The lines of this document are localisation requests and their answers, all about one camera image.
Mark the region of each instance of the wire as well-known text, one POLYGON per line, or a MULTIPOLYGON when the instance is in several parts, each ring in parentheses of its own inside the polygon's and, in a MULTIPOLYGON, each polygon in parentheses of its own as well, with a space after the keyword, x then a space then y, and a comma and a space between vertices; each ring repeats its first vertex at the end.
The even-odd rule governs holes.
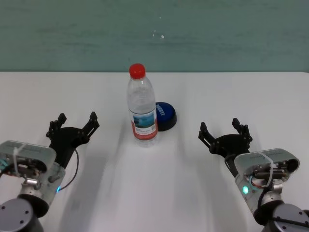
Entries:
POLYGON ((259 188, 260 188, 260 189, 263 189, 263 188, 264 188, 264 187, 261 186, 261 185, 255 184, 255 183, 252 181, 252 178, 253 178, 253 176, 251 175, 251 176, 249 177, 249 184, 251 185, 251 187, 252 187, 254 190, 259 190, 259 188))
POLYGON ((69 183, 67 183, 64 187, 60 188, 60 189, 58 190, 58 192, 60 192, 61 190, 65 189, 66 187, 68 187, 68 186, 69 186, 69 185, 73 182, 73 180, 76 178, 77 171, 78 171, 78 165, 79 165, 79 155, 78 155, 78 152, 77 152, 77 150, 76 150, 76 149, 74 149, 74 151, 75 151, 75 153, 76 153, 76 157, 77 157, 77 165, 76 165, 76 171, 75 171, 75 174, 74 174, 73 178, 70 180, 70 182, 69 182, 69 183))
POLYGON ((263 189, 263 192, 261 193, 261 195, 259 197, 259 200, 257 202, 257 210, 258 210, 258 212, 260 212, 261 204, 262 204, 262 199, 263 199, 263 197, 265 196, 266 193, 267 193, 267 190, 265 188, 265 189, 263 189))
POLYGON ((17 155, 19 154, 19 152, 26 146, 27 144, 22 144, 19 148, 14 147, 13 149, 13 161, 14 161, 14 167, 15 167, 15 173, 16 176, 19 176, 18 173, 18 165, 17 165, 17 155))
POLYGON ((274 169, 274 167, 276 167, 276 165, 274 164, 274 161, 270 157, 265 155, 263 152, 258 151, 257 153, 264 156, 264 158, 266 158, 270 162, 270 174, 269 174, 269 179, 268 179, 267 184, 266 184, 266 187, 268 187, 270 185, 270 182, 272 181, 273 169, 274 169))

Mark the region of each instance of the red bottle cap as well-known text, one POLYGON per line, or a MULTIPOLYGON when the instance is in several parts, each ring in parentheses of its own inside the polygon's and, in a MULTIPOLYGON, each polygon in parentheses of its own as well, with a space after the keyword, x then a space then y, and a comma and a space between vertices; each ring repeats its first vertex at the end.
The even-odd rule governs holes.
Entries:
POLYGON ((130 76, 133 79, 142 79, 145 76, 145 67, 142 64, 132 64, 130 69, 130 76))

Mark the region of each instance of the green led light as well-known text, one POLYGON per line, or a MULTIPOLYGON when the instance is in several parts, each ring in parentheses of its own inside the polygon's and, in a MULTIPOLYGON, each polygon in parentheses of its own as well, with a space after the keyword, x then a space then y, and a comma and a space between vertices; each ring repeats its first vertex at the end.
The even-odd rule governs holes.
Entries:
POLYGON ((248 187, 247 187, 247 186, 244 186, 244 187, 242 188, 242 192, 243 192, 243 194, 248 194, 248 192, 249 192, 248 187))

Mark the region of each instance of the black cable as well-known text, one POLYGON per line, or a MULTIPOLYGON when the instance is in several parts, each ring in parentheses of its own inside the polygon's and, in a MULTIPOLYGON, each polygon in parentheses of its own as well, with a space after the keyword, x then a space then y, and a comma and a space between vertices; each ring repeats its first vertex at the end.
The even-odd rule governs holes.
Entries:
POLYGON ((264 188, 263 192, 261 193, 260 198, 259 198, 259 200, 257 202, 257 210, 258 210, 258 212, 260 212, 260 210, 261 210, 262 199, 263 199, 263 197, 265 196, 266 193, 267 193, 267 190, 266 190, 266 188, 264 188))
POLYGON ((67 185, 65 185, 64 187, 60 188, 60 189, 59 189, 59 191, 61 191, 61 190, 65 189, 67 186, 69 186, 69 185, 73 182, 73 180, 76 178, 77 171, 78 171, 78 165, 79 165, 79 155, 78 155, 78 152, 77 152, 77 150, 76 150, 76 149, 75 149, 74 151, 75 151, 75 153, 76 153, 76 157, 77 157, 77 165, 76 165, 76 171, 75 171, 75 174, 74 174, 74 176, 73 176, 72 180, 70 180, 70 182, 69 182, 67 185))

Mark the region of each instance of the white cable tie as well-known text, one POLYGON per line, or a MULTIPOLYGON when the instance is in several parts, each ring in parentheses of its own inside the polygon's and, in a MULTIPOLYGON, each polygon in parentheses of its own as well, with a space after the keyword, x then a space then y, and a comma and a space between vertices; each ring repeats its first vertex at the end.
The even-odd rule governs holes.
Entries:
POLYGON ((19 176, 19 172, 18 172, 18 168, 17 168, 17 159, 16 156, 18 155, 18 153, 24 148, 24 146, 26 146, 27 144, 22 144, 19 148, 14 147, 13 149, 13 162, 14 162, 14 168, 15 168, 15 172, 16 172, 16 176, 19 176))
POLYGON ((270 174, 269 174, 268 182, 266 184, 266 187, 268 187, 270 185, 271 180, 272 180, 273 169, 276 167, 276 165, 274 164, 274 161, 270 157, 265 155, 263 152, 258 151, 257 153, 259 153, 260 155, 264 156, 270 162, 270 174))

